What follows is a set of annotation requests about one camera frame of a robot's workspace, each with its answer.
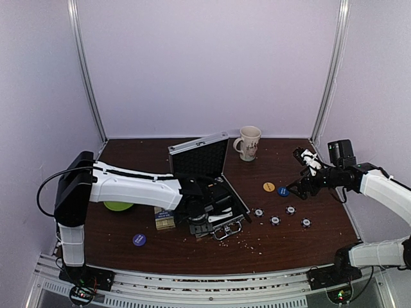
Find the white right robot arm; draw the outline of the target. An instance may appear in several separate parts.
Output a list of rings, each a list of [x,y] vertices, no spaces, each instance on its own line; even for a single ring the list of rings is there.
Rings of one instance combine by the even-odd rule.
[[[306,200],[316,196],[321,189],[342,188],[344,193],[353,191],[368,197],[410,223],[410,188],[397,181],[382,167],[369,162],[359,163],[350,140],[333,141],[328,144],[328,164],[309,149],[296,148],[294,158],[304,166],[301,178],[286,186],[286,189]],[[352,244],[339,249],[335,263],[329,269],[329,277],[335,283],[343,283],[354,271],[378,266],[410,269],[410,237],[380,241],[378,243]]]

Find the yellow big blind button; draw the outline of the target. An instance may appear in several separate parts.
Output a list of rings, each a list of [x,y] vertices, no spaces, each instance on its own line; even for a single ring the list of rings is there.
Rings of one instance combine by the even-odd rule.
[[[275,185],[272,182],[265,182],[263,184],[263,190],[268,192],[268,193],[274,192],[275,191]]]

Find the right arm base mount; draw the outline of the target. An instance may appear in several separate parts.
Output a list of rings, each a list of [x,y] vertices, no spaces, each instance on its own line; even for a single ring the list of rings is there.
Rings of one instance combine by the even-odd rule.
[[[312,291],[340,284],[349,284],[354,280],[362,278],[362,271],[359,268],[341,270],[336,269],[334,265],[312,268],[306,274]]]

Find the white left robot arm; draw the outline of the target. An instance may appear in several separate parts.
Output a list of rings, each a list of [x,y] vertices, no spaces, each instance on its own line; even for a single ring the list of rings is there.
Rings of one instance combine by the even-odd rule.
[[[159,207],[214,234],[230,223],[250,220],[250,210],[223,175],[226,154],[170,153],[171,172],[146,173],[111,166],[81,152],[63,171],[46,178],[36,193],[58,179],[53,213],[67,274],[79,285],[92,280],[85,265],[84,225],[89,203],[120,202]]]

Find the blue small blind button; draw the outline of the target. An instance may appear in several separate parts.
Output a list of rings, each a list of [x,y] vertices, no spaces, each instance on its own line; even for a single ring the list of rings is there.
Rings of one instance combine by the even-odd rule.
[[[282,197],[287,197],[290,194],[289,190],[286,187],[279,187],[277,193]]]

